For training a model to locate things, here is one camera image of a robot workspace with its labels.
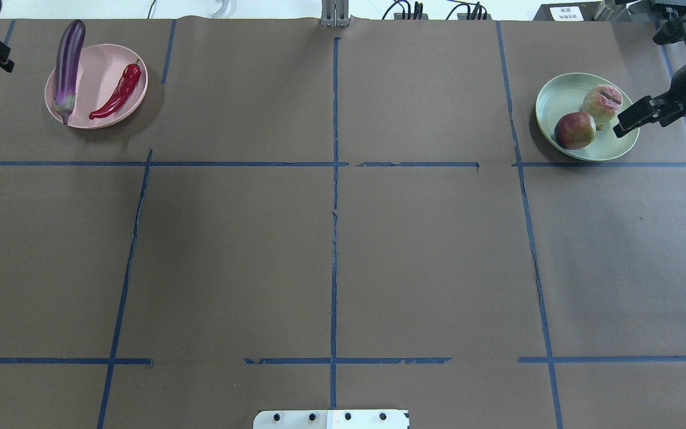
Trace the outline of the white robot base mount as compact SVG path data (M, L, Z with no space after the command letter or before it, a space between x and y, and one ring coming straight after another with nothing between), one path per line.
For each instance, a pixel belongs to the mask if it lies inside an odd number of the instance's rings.
M262 411L253 428L410 428L408 410L354 408Z

